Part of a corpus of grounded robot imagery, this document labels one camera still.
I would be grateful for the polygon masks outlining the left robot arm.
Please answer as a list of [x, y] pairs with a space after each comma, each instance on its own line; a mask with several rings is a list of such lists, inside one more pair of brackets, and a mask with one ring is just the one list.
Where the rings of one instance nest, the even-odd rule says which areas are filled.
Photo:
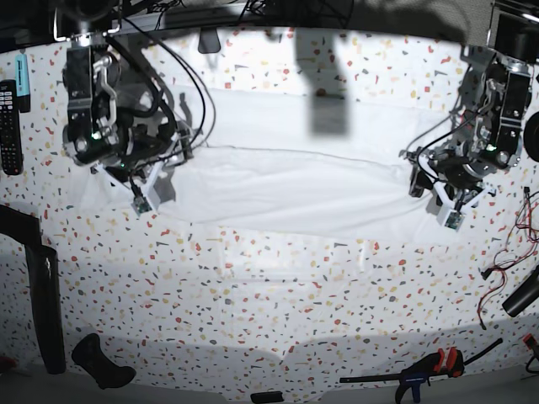
[[538, 3], [494, 1], [484, 49], [473, 97], [463, 100], [450, 131], [401, 153], [413, 167], [409, 195], [429, 190], [438, 223], [454, 231], [481, 198], [496, 194], [485, 178], [520, 162], [538, 62]]

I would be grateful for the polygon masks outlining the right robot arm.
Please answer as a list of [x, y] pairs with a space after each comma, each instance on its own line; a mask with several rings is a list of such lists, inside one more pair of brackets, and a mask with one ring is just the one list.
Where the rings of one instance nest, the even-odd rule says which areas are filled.
[[[123, 23], [142, 29], [131, 16], [152, 9], [153, 1], [56, 1], [52, 34], [68, 42], [62, 82], [67, 90], [67, 123], [62, 132], [65, 153], [81, 167], [104, 175], [131, 194], [138, 215], [156, 210], [161, 174], [194, 156], [202, 129], [175, 116], [141, 63], [117, 40]], [[117, 88], [121, 66], [137, 73], [150, 93], [145, 109], [125, 106]]]

